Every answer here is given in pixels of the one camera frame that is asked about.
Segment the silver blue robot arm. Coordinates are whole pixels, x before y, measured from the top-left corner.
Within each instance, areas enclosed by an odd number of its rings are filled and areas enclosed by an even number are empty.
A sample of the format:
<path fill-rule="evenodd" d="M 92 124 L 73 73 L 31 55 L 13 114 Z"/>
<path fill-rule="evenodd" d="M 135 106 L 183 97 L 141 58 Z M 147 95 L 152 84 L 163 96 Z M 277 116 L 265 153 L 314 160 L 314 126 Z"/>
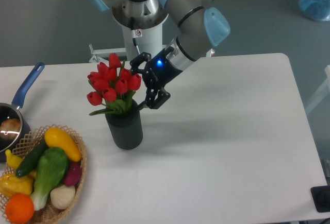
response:
<path fill-rule="evenodd" d="M 142 75 L 145 100 L 139 108 L 158 109 L 169 98 L 165 85 L 230 33 L 215 0 L 92 0 L 111 10 L 121 26 L 133 73 Z"/>

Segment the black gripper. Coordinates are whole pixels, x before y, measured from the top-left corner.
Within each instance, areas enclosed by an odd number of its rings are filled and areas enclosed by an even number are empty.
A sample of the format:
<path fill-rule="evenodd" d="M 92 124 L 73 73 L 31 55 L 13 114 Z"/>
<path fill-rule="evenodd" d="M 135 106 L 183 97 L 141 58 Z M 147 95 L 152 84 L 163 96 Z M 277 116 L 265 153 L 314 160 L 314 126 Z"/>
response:
<path fill-rule="evenodd" d="M 172 52 L 174 49 L 163 49 L 153 58 L 143 52 L 130 61 L 131 74 L 142 74 L 146 86 L 145 100 L 138 104 L 138 110 L 159 109 L 171 97 L 164 86 L 182 72 L 169 60 Z"/>

